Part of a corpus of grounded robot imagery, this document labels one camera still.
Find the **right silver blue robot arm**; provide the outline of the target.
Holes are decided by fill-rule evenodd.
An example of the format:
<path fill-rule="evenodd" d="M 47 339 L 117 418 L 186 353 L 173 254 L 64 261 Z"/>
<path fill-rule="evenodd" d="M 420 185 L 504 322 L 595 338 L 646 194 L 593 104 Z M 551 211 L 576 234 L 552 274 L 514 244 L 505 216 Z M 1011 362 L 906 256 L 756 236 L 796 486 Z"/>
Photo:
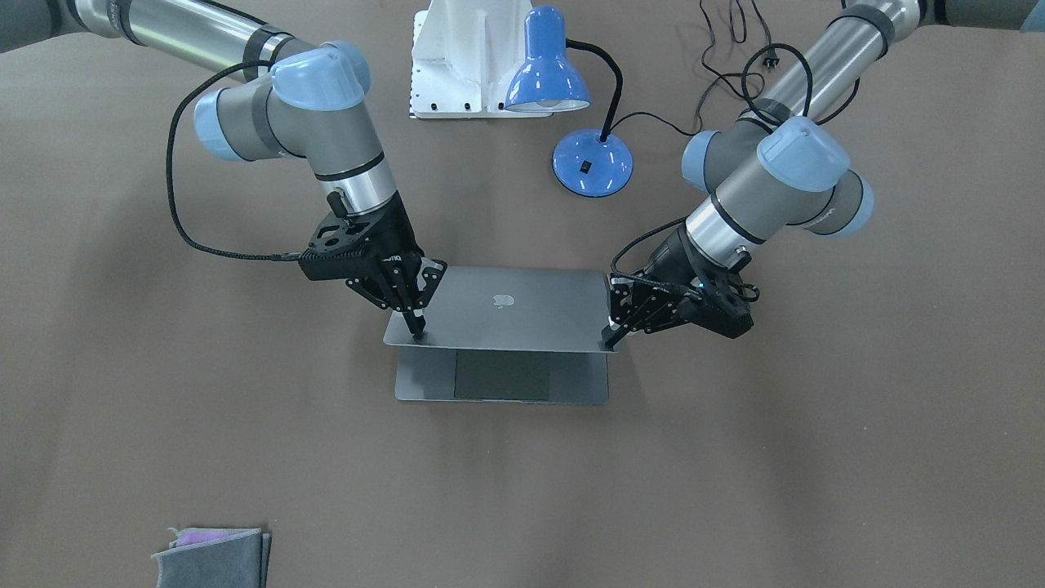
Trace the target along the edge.
<path fill-rule="evenodd" d="M 314 282 L 340 280 L 378 308 L 402 315 L 419 339 L 423 312 L 447 271 L 416 242 L 402 195 L 373 126 L 366 95 L 371 72 L 354 45 L 314 45 L 216 1 L 4 1 L 4 52 L 71 33 L 123 38 L 211 71 L 171 117 L 167 199 L 188 246 L 227 258 L 250 254 L 205 246 L 180 224 L 173 145 L 180 117 L 193 109 L 198 140 L 233 163 L 301 158 L 328 215 L 302 251 L 272 253 Z"/>

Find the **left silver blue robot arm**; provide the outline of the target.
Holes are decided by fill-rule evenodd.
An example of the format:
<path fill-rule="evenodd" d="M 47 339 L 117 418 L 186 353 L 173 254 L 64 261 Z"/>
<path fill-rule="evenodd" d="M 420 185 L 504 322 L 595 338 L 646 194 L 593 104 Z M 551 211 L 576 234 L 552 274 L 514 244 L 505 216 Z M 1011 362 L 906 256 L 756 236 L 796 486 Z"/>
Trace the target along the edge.
<path fill-rule="evenodd" d="M 1043 30 L 1041 1 L 852 1 L 798 63 L 726 131 L 699 131 L 682 157 L 683 178 L 706 193 L 694 212 L 665 225 L 667 238 L 634 272 L 608 276 L 605 349 L 630 332 L 686 323 L 737 338 L 753 327 L 760 297 L 743 271 L 754 249 L 785 226 L 850 234 L 874 210 L 869 182 L 826 130 L 829 107 L 856 88 L 874 62 L 924 25 Z"/>

